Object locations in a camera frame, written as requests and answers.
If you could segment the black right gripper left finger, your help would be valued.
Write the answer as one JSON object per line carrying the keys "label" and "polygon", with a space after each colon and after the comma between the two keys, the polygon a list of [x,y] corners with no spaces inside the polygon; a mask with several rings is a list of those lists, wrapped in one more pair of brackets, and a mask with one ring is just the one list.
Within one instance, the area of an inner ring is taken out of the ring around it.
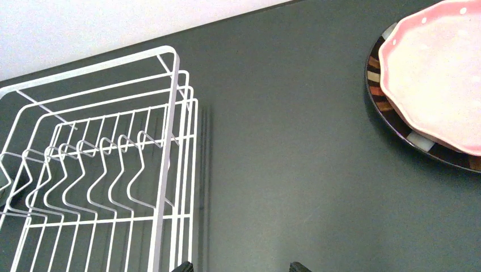
{"label": "black right gripper left finger", "polygon": [[184,261],[171,272],[194,272],[193,264],[189,261]]}

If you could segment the dark striped plate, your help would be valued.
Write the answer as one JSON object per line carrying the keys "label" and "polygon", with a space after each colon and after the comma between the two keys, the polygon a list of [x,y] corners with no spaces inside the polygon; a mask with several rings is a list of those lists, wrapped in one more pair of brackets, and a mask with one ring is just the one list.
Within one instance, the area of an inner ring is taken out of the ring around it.
{"label": "dark striped plate", "polygon": [[444,165],[480,174],[479,156],[456,152],[421,136],[402,120],[382,92],[379,83],[381,69],[379,68],[378,50],[396,25],[396,22],[393,23],[381,33],[373,44],[364,65],[365,98],[368,108],[375,115],[374,119],[380,121],[381,127],[393,135],[397,142],[402,142],[407,146],[409,151]]}

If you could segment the pink polka dot plate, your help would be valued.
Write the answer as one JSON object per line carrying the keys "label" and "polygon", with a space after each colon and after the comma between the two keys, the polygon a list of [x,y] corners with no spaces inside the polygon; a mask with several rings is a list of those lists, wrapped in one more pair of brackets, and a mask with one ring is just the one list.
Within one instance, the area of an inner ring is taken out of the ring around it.
{"label": "pink polka dot plate", "polygon": [[408,126],[480,155],[479,1],[441,1],[401,19],[378,55],[381,89]]}

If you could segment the white wire dish rack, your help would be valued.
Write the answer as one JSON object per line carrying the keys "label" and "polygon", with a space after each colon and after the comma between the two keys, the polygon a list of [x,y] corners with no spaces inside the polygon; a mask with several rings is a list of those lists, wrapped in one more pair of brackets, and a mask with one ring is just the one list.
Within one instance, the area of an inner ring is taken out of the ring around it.
{"label": "white wire dish rack", "polygon": [[171,46],[1,87],[1,270],[192,260],[199,102]]}

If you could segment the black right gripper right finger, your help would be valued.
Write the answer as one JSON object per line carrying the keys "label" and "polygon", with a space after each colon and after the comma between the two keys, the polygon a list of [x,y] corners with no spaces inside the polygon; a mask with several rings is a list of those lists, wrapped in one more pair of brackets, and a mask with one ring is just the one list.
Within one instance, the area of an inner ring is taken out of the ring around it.
{"label": "black right gripper right finger", "polygon": [[295,261],[290,263],[289,272],[311,272],[311,270],[300,262]]}

